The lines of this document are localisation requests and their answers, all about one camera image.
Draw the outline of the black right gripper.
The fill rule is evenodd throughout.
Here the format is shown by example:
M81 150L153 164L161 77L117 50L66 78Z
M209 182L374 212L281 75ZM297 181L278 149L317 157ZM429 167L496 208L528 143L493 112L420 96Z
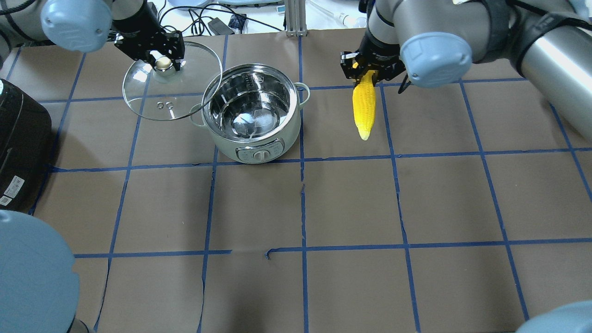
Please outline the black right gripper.
M393 80L406 72L400 50L399 44L381 42L366 32L356 51L340 53L340 68L347 79L354 80L355 86L361 84L364 77L376 86L383 80Z

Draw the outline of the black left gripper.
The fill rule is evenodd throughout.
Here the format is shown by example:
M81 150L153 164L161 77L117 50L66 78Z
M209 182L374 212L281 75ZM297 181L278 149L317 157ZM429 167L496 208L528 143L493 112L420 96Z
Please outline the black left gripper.
M180 70L185 55L184 38L181 31L167 32L152 13L136 13L124 19L115 19L114 28L118 39L114 45L127 57L150 64L157 68L157 51L167 57L175 70Z

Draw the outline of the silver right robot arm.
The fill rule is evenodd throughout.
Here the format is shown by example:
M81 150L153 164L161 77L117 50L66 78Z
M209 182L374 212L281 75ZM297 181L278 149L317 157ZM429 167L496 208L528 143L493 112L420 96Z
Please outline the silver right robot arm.
M437 88L472 64L507 59L571 126L591 139L591 19L583 0L362 0L367 27L340 67L360 84L406 74Z

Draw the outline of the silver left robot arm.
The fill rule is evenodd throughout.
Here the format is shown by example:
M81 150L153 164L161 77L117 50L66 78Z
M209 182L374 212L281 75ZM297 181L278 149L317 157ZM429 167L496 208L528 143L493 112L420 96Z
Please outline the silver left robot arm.
M165 31L146 0L3 0L0 30L2 62L28 42L97 51L111 31L118 50L156 70L180 70L185 56L182 33Z

